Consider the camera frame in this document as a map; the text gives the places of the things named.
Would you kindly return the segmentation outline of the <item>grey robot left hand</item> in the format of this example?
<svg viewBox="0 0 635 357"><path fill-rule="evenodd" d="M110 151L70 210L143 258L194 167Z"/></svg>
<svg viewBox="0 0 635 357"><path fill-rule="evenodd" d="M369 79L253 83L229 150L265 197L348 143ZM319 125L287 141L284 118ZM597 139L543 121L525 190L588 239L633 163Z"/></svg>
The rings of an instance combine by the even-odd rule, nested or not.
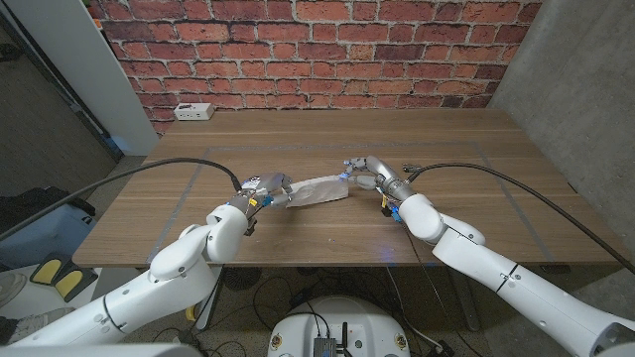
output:
<svg viewBox="0 0 635 357"><path fill-rule="evenodd" d="M274 200L272 194L282 190L286 195L293 192L292 179L282 173L265 173L245 180L240 189L227 202L241 210L247 217L254 216L263 206Z"/></svg>

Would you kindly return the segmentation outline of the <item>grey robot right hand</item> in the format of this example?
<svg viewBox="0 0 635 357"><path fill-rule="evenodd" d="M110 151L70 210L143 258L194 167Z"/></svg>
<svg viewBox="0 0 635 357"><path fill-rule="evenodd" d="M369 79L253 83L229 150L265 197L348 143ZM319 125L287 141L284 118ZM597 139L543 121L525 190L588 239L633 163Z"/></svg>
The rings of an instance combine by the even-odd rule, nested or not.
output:
<svg viewBox="0 0 635 357"><path fill-rule="evenodd" d="M374 156L345 161L339 177L366 190L377 190L393 199L404 201L416 192L385 162Z"/></svg>

